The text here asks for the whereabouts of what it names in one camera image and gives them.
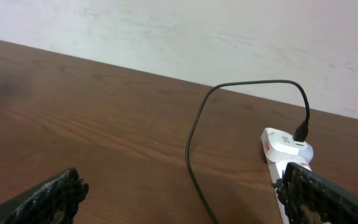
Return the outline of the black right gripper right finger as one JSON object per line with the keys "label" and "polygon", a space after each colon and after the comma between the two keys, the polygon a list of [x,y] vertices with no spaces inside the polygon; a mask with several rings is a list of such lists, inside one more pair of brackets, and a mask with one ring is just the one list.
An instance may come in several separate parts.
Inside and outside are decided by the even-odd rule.
{"label": "black right gripper right finger", "polygon": [[358,224],[358,195],[290,162],[273,184],[283,222]]}

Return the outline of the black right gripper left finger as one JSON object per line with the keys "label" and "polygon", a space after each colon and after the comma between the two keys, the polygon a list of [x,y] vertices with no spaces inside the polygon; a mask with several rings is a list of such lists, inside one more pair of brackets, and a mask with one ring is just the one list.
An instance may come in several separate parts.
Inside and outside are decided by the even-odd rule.
{"label": "black right gripper left finger", "polygon": [[73,224],[89,184],[72,167],[0,204],[0,224]]}

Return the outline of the white USB charger adapter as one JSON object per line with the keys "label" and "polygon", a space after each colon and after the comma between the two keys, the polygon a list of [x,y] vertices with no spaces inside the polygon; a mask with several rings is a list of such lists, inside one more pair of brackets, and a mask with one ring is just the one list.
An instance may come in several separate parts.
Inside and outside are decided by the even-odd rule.
{"label": "white USB charger adapter", "polygon": [[272,133],[272,137],[272,147],[276,151],[302,157],[308,164],[312,161],[313,148],[307,142],[295,141],[291,134],[283,131]]}

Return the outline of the white power strip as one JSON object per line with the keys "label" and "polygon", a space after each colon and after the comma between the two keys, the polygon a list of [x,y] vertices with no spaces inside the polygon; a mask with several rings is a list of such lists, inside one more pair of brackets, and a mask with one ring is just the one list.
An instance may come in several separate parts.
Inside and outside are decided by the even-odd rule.
{"label": "white power strip", "polygon": [[271,141],[273,140],[272,133],[281,131],[274,128],[265,128],[260,137],[262,142],[263,151],[267,160],[268,169],[270,172],[271,180],[273,183],[276,183],[278,179],[283,177],[283,173],[287,167],[287,164],[294,162],[301,165],[304,168],[311,170],[310,163],[299,156],[294,156],[291,154],[285,154],[279,151],[276,151],[272,147]]}

